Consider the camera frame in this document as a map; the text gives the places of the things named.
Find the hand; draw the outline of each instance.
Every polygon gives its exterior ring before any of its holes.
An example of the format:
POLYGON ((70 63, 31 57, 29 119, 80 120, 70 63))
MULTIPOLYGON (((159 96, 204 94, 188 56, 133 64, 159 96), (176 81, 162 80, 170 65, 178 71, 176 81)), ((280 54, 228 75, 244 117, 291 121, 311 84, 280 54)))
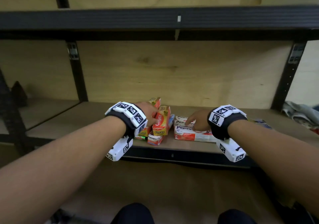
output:
POLYGON ((147 126, 151 126, 157 123, 157 119, 152 118, 153 113, 158 112, 158 109, 156 107, 154 107, 149 102, 137 102, 134 104, 137 105, 144 112, 146 119, 148 120, 147 126))
POLYGON ((185 125, 188 126, 192 121, 196 120, 193 130, 194 131, 210 131, 211 127, 207 122, 207 116, 211 110, 199 110, 194 112, 185 122, 185 125))

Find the clothing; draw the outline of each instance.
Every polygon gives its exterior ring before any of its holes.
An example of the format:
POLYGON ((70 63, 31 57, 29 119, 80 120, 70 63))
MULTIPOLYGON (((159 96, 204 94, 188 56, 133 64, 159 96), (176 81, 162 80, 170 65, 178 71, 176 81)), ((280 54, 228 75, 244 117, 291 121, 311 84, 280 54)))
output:
MULTIPOLYGON (((111 224, 154 224, 154 220, 146 206, 133 203, 124 206, 111 224)), ((230 209, 219 215, 217 224, 256 224, 256 222, 246 213, 230 209)))

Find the gray cloth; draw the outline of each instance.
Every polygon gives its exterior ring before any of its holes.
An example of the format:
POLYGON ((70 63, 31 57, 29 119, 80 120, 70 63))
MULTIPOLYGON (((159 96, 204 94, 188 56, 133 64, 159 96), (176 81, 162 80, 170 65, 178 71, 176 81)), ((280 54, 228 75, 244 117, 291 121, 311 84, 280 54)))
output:
POLYGON ((282 111, 309 129, 319 128, 319 112, 307 105, 286 101, 282 111))

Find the person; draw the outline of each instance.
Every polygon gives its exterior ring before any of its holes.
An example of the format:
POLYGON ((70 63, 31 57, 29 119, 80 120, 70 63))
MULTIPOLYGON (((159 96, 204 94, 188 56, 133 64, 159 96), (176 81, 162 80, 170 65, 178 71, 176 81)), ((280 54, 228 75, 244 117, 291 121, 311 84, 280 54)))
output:
MULTIPOLYGON (((148 125, 156 122, 152 118, 156 109, 150 103, 135 105, 144 112, 148 125)), ((196 120, 195 130, 208 130, 209 113, 197 111, 186 124, 196 120)), ((319 216, 319 149, 244 119, 233 121, 226 130, 276 183, 319 216)), ((44 223, 82 185, 125 131, 126 124, 120 118, 107 116, 1 168, 0 223, 44 223)), ((219 217, 219 223, 238 223, 239 219, 254 223, 240 211, 229 212, 219 217)), ((143 205, 132 204, 117 214, 113 224, 152 221, 143 205)))

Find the person's right arm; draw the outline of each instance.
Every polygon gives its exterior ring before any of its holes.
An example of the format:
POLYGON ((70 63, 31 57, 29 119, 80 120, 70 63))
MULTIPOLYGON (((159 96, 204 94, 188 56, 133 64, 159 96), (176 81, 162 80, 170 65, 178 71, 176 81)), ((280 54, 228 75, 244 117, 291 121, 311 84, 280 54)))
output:
MULTIPOLYGON (((196 120, 196 130, 207 130, 208 113, 195 112, 185 124, 196 120)), ((232 122, 227 131, 276 183, 319 217, 319 149, 246 120, 232 122)))

